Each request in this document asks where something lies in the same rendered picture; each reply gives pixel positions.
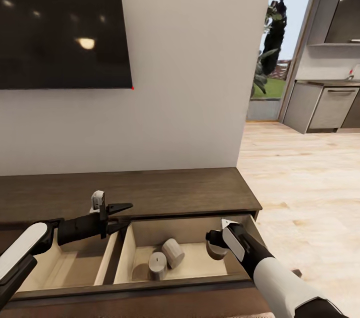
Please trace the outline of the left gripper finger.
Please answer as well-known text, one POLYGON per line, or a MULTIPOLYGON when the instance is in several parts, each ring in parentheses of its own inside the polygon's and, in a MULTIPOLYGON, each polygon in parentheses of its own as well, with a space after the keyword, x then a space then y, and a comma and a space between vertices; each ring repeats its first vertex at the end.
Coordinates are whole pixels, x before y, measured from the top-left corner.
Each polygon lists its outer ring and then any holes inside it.
POLYGON ((118 213, 120 211, 126 210, 128 208, 133 207, 132 203, 114 203, 114 204, 109 204, 106 208, 105 208, 105 212, 106 212, 106 221, 109 221, 109 215, 118 213))
POLYGON ((128 227, 130 225, 130 221, 128 222, 122 222, 122 223, 115 223, 115 224, 110 224, 108 225, 108 221, 107 221, 107 226, 106 226, 106 231, 108 235, 114 234, 115 232, 128 227))

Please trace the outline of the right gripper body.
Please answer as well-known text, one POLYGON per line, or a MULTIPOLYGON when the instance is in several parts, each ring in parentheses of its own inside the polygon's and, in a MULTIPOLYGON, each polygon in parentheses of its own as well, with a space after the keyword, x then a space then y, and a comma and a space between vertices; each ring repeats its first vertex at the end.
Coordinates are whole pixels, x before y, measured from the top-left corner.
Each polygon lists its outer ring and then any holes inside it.
POLYGON ((228 248, 222 239, 222 231, 211 230, 210 231, 210 244, 221 246, 222 248, 228 248))

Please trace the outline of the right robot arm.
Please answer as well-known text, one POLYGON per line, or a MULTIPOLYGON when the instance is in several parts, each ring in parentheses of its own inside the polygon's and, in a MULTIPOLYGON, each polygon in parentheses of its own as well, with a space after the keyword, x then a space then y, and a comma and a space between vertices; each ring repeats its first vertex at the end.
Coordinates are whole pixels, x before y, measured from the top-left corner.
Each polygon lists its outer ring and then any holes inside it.
POLYGON ((349 318, 327 296, 286 268, 242 224, 222 219, 210 244, 230 248, 276 318, 349 318))

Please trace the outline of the pillar candle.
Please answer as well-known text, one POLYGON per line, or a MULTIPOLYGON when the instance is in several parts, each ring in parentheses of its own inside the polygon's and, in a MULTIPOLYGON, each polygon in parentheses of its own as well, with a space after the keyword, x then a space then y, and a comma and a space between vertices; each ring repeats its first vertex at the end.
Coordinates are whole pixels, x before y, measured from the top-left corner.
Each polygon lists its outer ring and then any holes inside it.
POLYGON ((152 281, 164 280, 167 276, 167 260, 162 252, 155 252, 148 260, 149 276, 152 281))
POLYGON ((161 249, 172 268, 177 267, 184 259, 185 253, 174 238, 167 240, 161 249))
POLYGON ((228 248, 222 248, 221 246, 212 245, 209 243, 209 240, 207 240, 206 242, 206 249, 211 258, 215 260, 221 260, 226 256, 228 248))

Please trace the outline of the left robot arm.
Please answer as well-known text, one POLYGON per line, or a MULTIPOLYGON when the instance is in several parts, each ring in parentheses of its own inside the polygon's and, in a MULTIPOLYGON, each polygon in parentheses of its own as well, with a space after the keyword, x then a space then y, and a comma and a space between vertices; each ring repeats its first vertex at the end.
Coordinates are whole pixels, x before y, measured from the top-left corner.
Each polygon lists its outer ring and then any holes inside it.
POLYGON ((93 194, 89 215, 67 221, 55 218, 30 224, 0 255, 0 310, 38 264, 34 255, 44 253, 52 247, 55 228, 58 228, 58 245, 62 246, 98 234, 101 239, 105 239, 107 234, 114 234, 131 224, 128 221, 108 225, 109 215, 131 208, 133 204, 114 203, 106 207, 104 195, 105 192, 100 190, 93 194))

